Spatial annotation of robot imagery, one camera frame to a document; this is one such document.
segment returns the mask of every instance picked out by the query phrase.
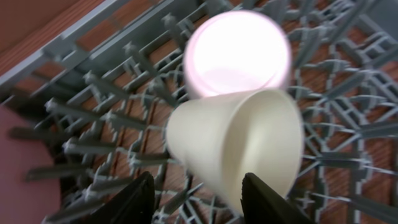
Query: cup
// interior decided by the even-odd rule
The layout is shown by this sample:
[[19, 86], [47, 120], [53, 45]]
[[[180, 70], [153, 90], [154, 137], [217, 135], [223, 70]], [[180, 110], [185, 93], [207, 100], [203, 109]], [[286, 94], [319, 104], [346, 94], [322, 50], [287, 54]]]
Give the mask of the cup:
[[282, 90], [257, 90], [191, 100], [171, 115], [169, 152], [237, 212], [245, 173], [286, 197], [300, 168], [303, 126]]
[[289, 41], [271, 18], [254, 11], [218, 14], [191, 36], [183, 56], [191, 99], [286, 89], [292, 61]]

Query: white cup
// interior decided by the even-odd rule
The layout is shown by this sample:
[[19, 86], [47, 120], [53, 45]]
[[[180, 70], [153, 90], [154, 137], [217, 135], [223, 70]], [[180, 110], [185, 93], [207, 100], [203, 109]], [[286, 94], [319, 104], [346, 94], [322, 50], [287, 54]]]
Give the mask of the white cup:
[[237, 212], [245, 173], [286, 197], [300, 168], [302, 119], [282, 90], [257, 90], [191, 100], [171, 115], [170, 153]]

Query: pink cup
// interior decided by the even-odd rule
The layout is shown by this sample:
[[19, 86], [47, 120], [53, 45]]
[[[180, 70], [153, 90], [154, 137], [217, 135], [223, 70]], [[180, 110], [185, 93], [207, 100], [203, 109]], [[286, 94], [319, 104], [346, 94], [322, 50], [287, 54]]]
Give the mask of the pink cup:
[[191, 99], [257, 90], [285, 90], [290, 44], [272, 19], [253, 11], [229, 11], [207, 20], [192, 35], [183, 64]]

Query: plastic grid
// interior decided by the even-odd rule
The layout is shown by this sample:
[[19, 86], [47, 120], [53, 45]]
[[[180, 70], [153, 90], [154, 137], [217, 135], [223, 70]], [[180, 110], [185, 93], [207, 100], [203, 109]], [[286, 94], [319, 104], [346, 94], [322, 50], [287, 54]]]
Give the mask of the plastic grid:
[[[76, 176], [80, 190], [67, 195], [64, 198], [64, 208], [46, 217], [45, 221], [71, 222], [91, 213], [103, 204], [105, 196], [116, 193], [132, 180], [138, 169], [148, 166], [159, 168], [155, 177], [158, 209], [154, 223], [169, 222], [170, 217], [175, 218], [175, 223], [180, 223], [181, 220], [185, 223], [214, 223], [216, 213], [228, 213], [227, 206], [216, 196], [208, 199], [195, 195], [203, 185], [194, 184], [194, 177], [188, 171], [181, 191], [163, 189], [167, 164], [178, 162], [169, 157], [166, 145], [163, 145], [162, 152], [146, 153], [142, 150], [148, 132], [164, 133], [165, 122], [163, 125], [152, 124], [150, 114], [153, 113], [154, 105], [173, 108], [188, 100], [183, 88], [181, 62], [185, 42], [194, 30], [191, 18], [203, 16], [204, 9], [207, 9], [208, 15], [214, 16], [223, 11], [244, 8], [262, 12], [279, 24], [282, 21], [298, 21], [287, 34], [293, 46], [299, 44], [289, 93], [302, 108], [307, 138], [303, 167], [298, 174], [297, 184], [289, 195], [289, 201], [316, 222], [320, 222], [322, 211], [336, 201], [348, 205], [347, 223], [360, 223], [361, 212], [385, 222], [398, 222], [396, 191], [393, 206], [383, 205], [361, 195], [361, 186], [371, 180], [375, 172], [398, 175], [396, 171], [373, 166], [372, 156], [367, 152], [365, 144], [365, 139], [396, 137], [398, 87], [387, 74], [377, 69], [397, 56], [398, 45], [387, 35], [376, 31], [359, 45], [346, 37], [349, 29], [361, 22], [358, 21], [359, 15], [366, 11], [371, 2], [358, 1], [353, 4], [351, 1], [334, 1], [318, 10], [314, 8], [313, 0], [302, 1], [297, 9], [289, 8], [288, 1], [269, 1], [254, 9], [255, 1], [244, 1], [235, 8], [225, 1], [208, 1], [207, 4], [211, 4], [211, 7], [206, 8], [204, 3], [180, 22], [174, 16], [165, 16], [163, 22], [168, 30], [167, 35], [177, 43], [177, 50], [152, 66], [143, 52], [146, 48], [151, 48], [151, 45], [157, 45], [162, 36], [141, 50], [132, 43], [127, 44], [123, 47], [127, 57], [123, 63], [102, 77], [95, 71], [88, 72], [84, 76], [88, 86], [66, 103], [55, 99], [46, 103], [51, 115], [36, 126], [36, 132], [46, 128], [51, 121], [66, 133], [74, 133], [90, 123], [92, 125], [79, 138], [73, 137], [63, 145], [65, 154], [83, 155], [81, 164], [72, 162], [41, 167], [31, 170], [27, 175], [29, 180]], [[327, 51], [327, 58], [317, 58], [320, 49]], [[343, 59], [345, 54], [354, 61]], [[124, 72], [130, 76], [130, 82], [120, 88], [113, 81]], [[320, 76], [327, 77], [324, 83], [313, 81]], [[91, 94], [98, 105], [89, 111], [80, 104]], [[142, 113], [132, 117], [130, 110], [137, 102], [141, 104]], [[368, 119], [369, 114], [380, 107], [387, 108], [386, 112], [377, 119]], [[113, 132], [109, 143], [96, 140], [100, 138], [105, 124], [110, 124], [109, 128]], [[129, 147], [118, 145], [119, 136], [124, 134], [125, 129], [135, 129], [138, 132], [138, 138]], [[336, 137], [339, 136], [344, 136], [344, 140], [331, 147], [330, 143], [336, 142]], [[63, 133], [57, 137], [65, 139]], [[96, 169], [90, 166], [95, 155], [107, 156], [106, 161]], [[113, 161], [119, 155], [123, 155], [122, 161], [128, 163], [131, 177], [117, 178], [112, 175]], [[347, 194], [330, 193], [326, 171], [328, 167], [347, 171]], [[304, 182], [311, 179], [312, 187], [308, 188], [308, 185], [300, 182], [306, 175], [309, 177], [304, 178]], [[161, 202], [165, 197], [170, 200]], [[203, 211], [195, 204], [207, 208], [207, 220], [202, 219]], [[230, 212], [229, 217], [227, 223], [240, 219], [233, 212]]]

